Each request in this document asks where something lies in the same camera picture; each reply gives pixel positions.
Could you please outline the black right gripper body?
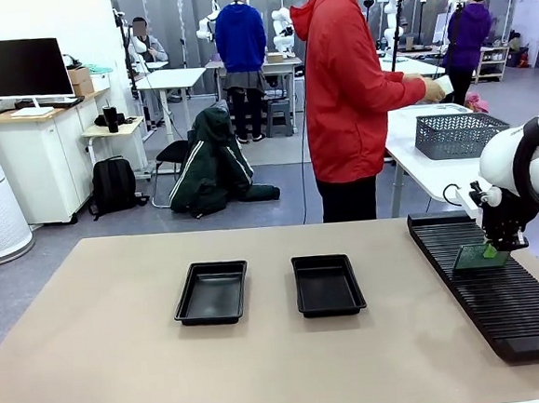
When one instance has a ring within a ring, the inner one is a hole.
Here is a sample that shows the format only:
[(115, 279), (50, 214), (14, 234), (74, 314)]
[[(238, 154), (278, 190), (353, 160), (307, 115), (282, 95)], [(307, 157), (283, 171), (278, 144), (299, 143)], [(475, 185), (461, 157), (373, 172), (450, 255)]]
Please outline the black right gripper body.
[(515, 195), (503, 196), (498, 206), (481, 204), (482, 229), (498, 251), (520, 250), (529, 246), (524, 233), (532, 221), (532, 208)]

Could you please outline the person's right hand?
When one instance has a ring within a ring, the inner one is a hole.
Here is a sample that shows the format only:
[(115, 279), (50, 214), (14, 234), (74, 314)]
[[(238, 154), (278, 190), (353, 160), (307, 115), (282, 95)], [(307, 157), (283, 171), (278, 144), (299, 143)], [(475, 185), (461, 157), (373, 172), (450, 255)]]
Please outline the person's right hand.
[(425, 94), (421, 99), (422, 102), (439, 103), (445, 98), (446, 93), (437, 81), (425, 77), (422, 77), (421, 80), (424, 82), (425, 88)]

